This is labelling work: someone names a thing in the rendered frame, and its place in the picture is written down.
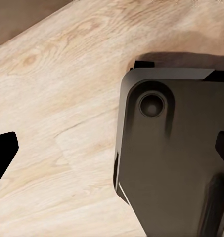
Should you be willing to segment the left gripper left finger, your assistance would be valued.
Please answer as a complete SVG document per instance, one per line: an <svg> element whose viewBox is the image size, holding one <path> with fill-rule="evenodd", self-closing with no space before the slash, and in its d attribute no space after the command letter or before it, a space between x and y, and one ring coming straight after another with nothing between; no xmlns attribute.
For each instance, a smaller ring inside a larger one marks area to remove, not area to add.
<svg viewBox="0 0 224 237"><path fill-rule="evenodd" d="M14 131L0 135L0 179L18 150L18 140Z"/></svg>

